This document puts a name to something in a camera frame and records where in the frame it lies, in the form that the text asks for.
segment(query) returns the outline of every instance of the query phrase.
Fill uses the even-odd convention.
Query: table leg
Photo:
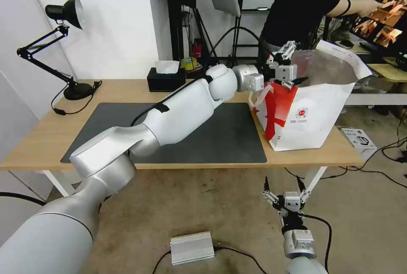
[[[71,182],[68,181],[62,171],[42,170],[41,172],[50,179],[56,189],[58,189],[63,196],[70,196],[74,194],[75,188],[72,186]]]
[[[319,168],[311,168],[308,171],[304,180],[305,190],[300,194],[301,202],[305,203],[305,201],[309,198],[312,190],[317,185],[319,179],[322,177],[327,168],[327,166],[322,166]]]

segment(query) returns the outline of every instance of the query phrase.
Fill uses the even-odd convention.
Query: black desk lamp
[[[64,96],[66,99],[79,100],[92,95],[94,88],[89,84],[78,83],[73,79],[72,76],[63,74],[34,58],[34,55],[37,52],[40,52],[68,35],[69,26],[64,23],[65,20],[74,25],[76,28],[84,28],[85,18],[81,1],[68,0],[63,6],[47,5],[45,7],[45,13],[49,18],[55,20],[59,26],[38,40],[28,44],[25,47],[17,49],[17,55],[65,81],[68,85],[68,87],[64,90]],[[62,35],[46,44],[37,44],[56,32],[60,32]]]

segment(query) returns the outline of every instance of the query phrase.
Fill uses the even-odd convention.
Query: concrete floor
[[[398,120],[364,107],[348,108],[337,125],[361,128],[378,145],[396,140]],[[401,126],[401,136],[407,130]],[[388,153],[396,157],[398,150]],[[406,165],[377,154],[367,169],[386,172],[407,184]],[[292,169],[305,175],[306,169]],[[330,168],[326,175],[341,173]],[[119,194],[106,201],[100,229],[83,273],[151,273],[159,257],[169,250],[169,239],[211,231],[214,243],[248,252],[268,273],[284,273],[282,235],[277,212],[263,199],[264,177],[274,193],[296,190],[294,177],[283,169],[138,171]],[[348,172],[322,180],[304,212],[331,223],[331,274],[407,273],[407,190],[375,173]],[[327,227],[307,219],[318,260],[323,264]],[[215,258],[171,266],[167,256],[159,273],[260,273],[254,262],[233,252]]]

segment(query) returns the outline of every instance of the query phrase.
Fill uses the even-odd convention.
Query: gray desk mat
[[[112,126],[129,126],[151,103],[100,103],[61,162],[86,141]],[[224,103],[210,119],[184,140],[165,145],[147,157],[131,155],[134,163],[264,163],[267,161],[246,103]]]

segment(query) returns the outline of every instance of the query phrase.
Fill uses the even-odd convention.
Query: computer screen
[[[407,51],[407,0],[379,0],[383,7],[357,17],[351,31],[381,49]]]

